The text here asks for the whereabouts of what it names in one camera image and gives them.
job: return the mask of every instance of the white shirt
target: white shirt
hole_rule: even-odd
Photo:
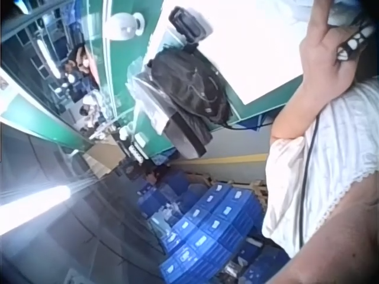
[[[290,257],[299,251],[298,213],[306,156],[314,123],[304,137],[279,139],[266,164],[269,193],[262,233]],[[354,85],[320,114],[304,200],[304,242],[359,182],[379,171],[378,78]]]
[[[83,97],[82,102],[84,105],[91,105],[91,106],[98,105],[97,100],[94,98],[94,96],[91,93],[86,94]]]

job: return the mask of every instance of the person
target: person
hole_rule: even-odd
[[[159,184],[171,169],[168,164],[155,165],[151,159],[145,160],[140,166],[143,169],[146,181],[151,185]]]
[[[269,283],[368,283],[379,265],[379,82],[354,82],[359,55],[337,61],[356,30],[328,26],[332,2],[314,1],[303,81],[272,125],[262,233],[293,259]]]
[[[91,93],[86,94],[82,99],[83,105],[79,109],[79,113],[86,117],[87,126],[94,127],[98,124],[106,122],[106,119],[101,112],[101,95],[97,91],[92,91]]]
[[[64,70],[67,74],[73,74],[74,70],[80,71],[89,84],[94,89],[99,90],[99,78],[94,56],[84,43],[77,44],[69,53]]]
[[[84,43],[77,44],[68,55],[65,63],[65,72],[71,74],[73,70],[78,69],[84,74],[89,74],[89,60],[87,49]]]

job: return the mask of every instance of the black cord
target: black cord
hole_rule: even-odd
[[[254,127],[246,127],[246,128],[234,128],[234,127],[231,127],[227,124],[224,124],[222,125],[224,128],[226,129],[230,129],[230,130],[256,130],[257,128],[261,128],[261,127],[264,127],[264,126],[269,126],[269,125],[272,125],[273,122],[269,122],[269,123],[266,123],[266,124],[261,124],[261,125],[257,125],[257,126],[254,126]]]
[[[316,134],[317,130],[319,129],[319,122],[320,122],[320,114],[316,116],[316,124],[314,126],[314,132],[312,136],[312,140],[310,142],[307,160],[306,160],[306,166],[304,170],[304,178],[303,178],[303,184],[301,185],[301,196],[300,196],[300,213],[298,218],[298,232],[299,232],[299,246],[300,249],[304,246],[304,232],[303,232],[303,222],[304,222],[304,200],[306,197],[306,186],[307,186],[307,177],[308,177],[308,168],[309,168],[309,161],[311,158],[312,150],[314,141],[316,140]]]

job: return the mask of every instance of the finger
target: finger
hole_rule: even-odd
[[[329,19],[330,7],[333,0],[314,0],[311,15],[307,29],[307,39],[313,43],[319,43],[323,40],[329,27],[327,21]]]
[[[341,63],[338,71],[338,76],[341,82],[353,82],[356,73],[356,68],[358,66],[358,60],[359,55],[356,56],[355,60]]]
[[[358,32],[358,27],[331,28],[324,36],[323,43],[331,49],[336,49]]]

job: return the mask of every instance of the blue crate stack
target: blue crate stack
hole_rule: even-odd
[[[165,206],[168,200],[154,187],[150,185],[147,186],[149,186],[149,190],[138,199],[137,206],[145,218],[150,218],[154,213],[158,212],[162,206]]]
[[[169,234],[164,235],[161,242],[168,255],[176,252],[184,244],[184,240],[175,229],[171,229]]]
[[[206,283],[231,260],[260,214],[251,191],[212,186],[172,228],[176,249],[160,266],[166,282]]]
[[[166,183],[161,183],[159,185],[159,191],[161,194],[170,202],[176,202],[179,198],[179,196],[176,194],[176,192]]]
[[[186,192],[190,185],[185,173],[181,170],[171,170],[162,178],[162,182],[170,186],[178,196]]]
[[[186,214],[199,201],[199,197],[191,191],[186,191],[179,198],[179,208],[183,214]]]
[[[214,210],[214,215],[230,222],[235,229],[246,236],[255,224],[263,219],[263,211],[258,199],[251,191],[231,188],[225,199]]]
[[[245,283],[265,284],[290,260],[284,250],[265,246],[241,277]]]
[[[226,183],[213,185],[197,202],[197,205],[212,213],[216,207],[226,198],[232,186]]]
[[[249,266],[260,255],[263,249],[263,243],[253,238],[248,238],[243,243],[237,254],[236,262],[242,266]]]
[[[163,247],[168,254],[174,253],[184,241],[208,218],[210,213],[205,209],[193,206],[171,229],[171,233],[162,239]]]

